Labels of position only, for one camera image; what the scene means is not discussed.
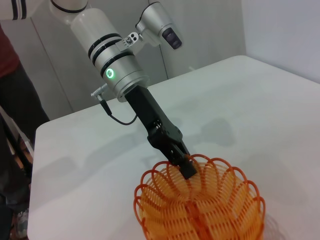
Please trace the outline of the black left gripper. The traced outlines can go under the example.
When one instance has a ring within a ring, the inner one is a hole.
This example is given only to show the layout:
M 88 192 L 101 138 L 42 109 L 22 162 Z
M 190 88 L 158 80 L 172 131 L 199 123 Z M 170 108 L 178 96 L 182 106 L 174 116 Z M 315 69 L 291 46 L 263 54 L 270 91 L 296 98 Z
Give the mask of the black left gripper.
M 185 179 L 194 176 L 197 170 L 189 160 L 190 152 L 181 131 L 169 120 L 149 90 L 135 86 L 125 99 L 145 127 L 151 146 L 177 166 Z

